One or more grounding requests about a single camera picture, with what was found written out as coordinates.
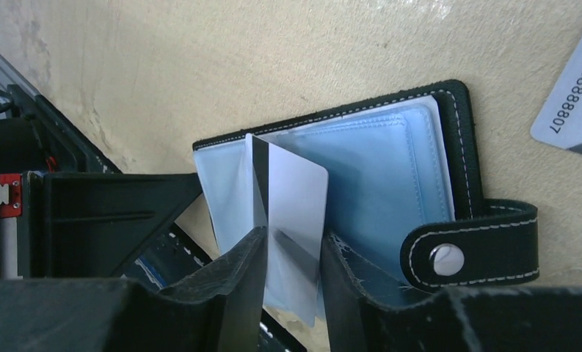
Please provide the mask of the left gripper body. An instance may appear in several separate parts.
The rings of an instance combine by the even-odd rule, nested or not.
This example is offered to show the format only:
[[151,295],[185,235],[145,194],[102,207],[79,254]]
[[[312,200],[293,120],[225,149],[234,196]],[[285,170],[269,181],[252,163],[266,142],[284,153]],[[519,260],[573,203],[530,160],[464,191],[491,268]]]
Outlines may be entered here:
[[31,276],[29,184],[22,174],[0,175],[0,279]]

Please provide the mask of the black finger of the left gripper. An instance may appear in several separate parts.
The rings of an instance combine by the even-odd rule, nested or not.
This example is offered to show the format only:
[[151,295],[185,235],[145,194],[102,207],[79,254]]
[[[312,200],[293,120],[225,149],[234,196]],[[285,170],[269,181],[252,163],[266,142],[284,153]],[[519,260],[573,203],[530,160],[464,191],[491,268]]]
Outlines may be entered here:
[[28,175],[31,276],[118,277],[201,194],[195,173]]

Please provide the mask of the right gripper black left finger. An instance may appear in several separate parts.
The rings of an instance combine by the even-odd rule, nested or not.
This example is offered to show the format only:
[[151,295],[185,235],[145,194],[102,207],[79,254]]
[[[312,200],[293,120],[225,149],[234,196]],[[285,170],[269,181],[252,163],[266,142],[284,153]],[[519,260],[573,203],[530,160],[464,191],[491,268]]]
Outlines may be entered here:
[[130,279],[0,280],[0,351],[255,351],[267,229],[159,292]]

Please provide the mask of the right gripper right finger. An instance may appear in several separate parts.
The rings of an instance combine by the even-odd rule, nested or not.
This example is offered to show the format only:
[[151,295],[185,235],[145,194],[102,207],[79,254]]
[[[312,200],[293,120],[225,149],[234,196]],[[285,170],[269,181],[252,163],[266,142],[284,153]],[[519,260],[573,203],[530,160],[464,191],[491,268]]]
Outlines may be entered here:
[[334,235],[321,247],[333,351],[582,351],[582,287],[404,285]]

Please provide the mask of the grey card black stripe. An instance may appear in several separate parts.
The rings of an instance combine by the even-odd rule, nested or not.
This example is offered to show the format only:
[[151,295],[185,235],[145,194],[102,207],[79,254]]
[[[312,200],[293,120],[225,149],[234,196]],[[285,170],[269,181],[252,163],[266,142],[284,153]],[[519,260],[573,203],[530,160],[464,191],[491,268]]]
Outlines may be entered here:
[[267,306],[313,326],[328,172],[318,164],[251,133],[245,137],[254,195],[254,220],[267,231]]

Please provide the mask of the black leather card holder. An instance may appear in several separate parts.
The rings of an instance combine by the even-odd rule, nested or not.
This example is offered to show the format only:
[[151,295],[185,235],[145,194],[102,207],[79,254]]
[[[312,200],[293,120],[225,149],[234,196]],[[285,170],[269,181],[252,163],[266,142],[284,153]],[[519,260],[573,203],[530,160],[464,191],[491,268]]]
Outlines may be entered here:
[[328,172],[324,231],[423,293],[539,277],[537,209],[483,194],[467,86],[440,81],[195,142],[221,252],[257,225],[245,137]]

